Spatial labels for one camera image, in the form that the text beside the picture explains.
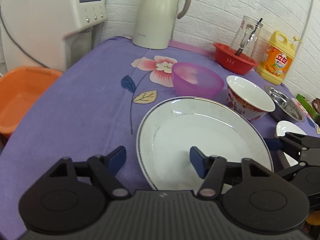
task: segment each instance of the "pink plastic bowl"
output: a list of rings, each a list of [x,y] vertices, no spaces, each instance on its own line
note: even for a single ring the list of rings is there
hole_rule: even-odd
[[[222,78],[215,72],[188,62],[173,64],[172,83],[178,96],[207,99],[213,99],[224,86]]]

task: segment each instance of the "red plastic basket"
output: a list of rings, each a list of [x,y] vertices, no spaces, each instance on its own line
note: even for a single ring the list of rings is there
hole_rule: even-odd
[[[228,45],[217,42],[213,45],[216,47],[216,62],[233,73],[245,75],[250,69],[258,65],[255,60],[250,59],[243,53],[239,57],[236,56],[236,50],[229,50]]]

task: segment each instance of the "flower pattern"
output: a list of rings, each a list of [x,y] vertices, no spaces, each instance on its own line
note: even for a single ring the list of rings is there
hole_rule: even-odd
[[[155,56],[154,59],[142,57],[134,60],[131,66],[144,71],[151,71],[149,78],[153,83],[165,87],[173,87],[172,65],[177,62],[177,60],[170,57]]]

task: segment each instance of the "bottle label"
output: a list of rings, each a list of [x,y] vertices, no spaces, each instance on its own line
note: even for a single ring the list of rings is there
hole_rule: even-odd
[[[267,45],[265,53],[260,61],[260,68],[267,70],[269,73],[284,79],[290,65],[292,58],[287,56],[279,49]]]

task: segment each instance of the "thermos handle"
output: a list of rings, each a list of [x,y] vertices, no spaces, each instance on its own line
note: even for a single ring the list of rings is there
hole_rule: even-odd
[[[188,11],[189,7],[191,4],[191,0],[186,0],[186,2],[184,3],[183,9],[182,11],[178,14],[178,19],[181,19]]]

